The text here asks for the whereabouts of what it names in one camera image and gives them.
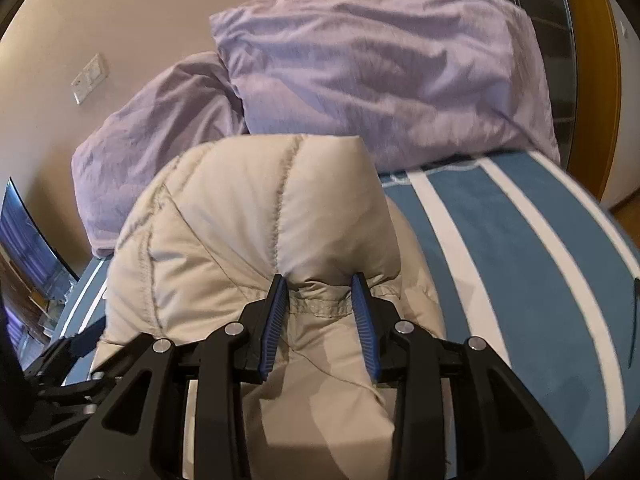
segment mattress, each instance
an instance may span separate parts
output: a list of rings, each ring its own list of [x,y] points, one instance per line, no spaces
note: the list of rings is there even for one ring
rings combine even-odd
[[[579,184],[537,152],[380,176],[431,270],[447,338],[487,339],[591,472],[640,404],[631,359],[640,254]],[[54,338],[104,315],[109,260],[94,259]],[[85,380],[92,355],[67,383]]]

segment beige fabric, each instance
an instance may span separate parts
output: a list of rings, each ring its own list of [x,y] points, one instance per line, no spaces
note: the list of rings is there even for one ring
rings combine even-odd
[[[139,332],[204,339],[280,273],[290,312],[276,364],[243,390],[254,478],[385,479],[395,395],[364,367],[350,298],[359,271],[401,317],[444,337],[417,239],[359,137],[204,144],[164,168],[127,219],[96,362]]]

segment television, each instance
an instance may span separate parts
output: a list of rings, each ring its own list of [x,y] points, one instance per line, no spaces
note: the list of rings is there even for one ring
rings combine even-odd
[[[45,240],[10,179],[0,210],[0,294],[18,356],[37,351],[30,349],[30,339],[40,348],[49,342],[77,282],[78,276]]]

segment wrinkled fabric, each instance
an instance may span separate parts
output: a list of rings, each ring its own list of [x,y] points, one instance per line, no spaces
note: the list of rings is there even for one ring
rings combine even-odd
[[[246,131],[242,103],[215,52],[189,56],[145,85],[71,160],[76,203],[94,255],[113,253],[134,202],[172,158]]]
[[[420,245],[361,139],[203,144],[156,176],[123,227],[95,364],[140,332],[178,345],[204,339],[282,274],[290,307],[273,372],[242,390],[252,478],[386,479],[395,391],[367,375],[351,309],[356,272],[401,317],[444,338]],[[186,423],[192,478],[193,410]]]
[[[210,24],[252,134],[359,135],[378,171],[559,162],[536,35],[505,0],[258,0]]]

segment white switch plate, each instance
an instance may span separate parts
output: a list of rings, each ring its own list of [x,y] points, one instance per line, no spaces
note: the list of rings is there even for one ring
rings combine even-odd
[[[106,77],[107,70],[104,60],[100,54],[96,54],[71,83],[76,103],[82,103]]]

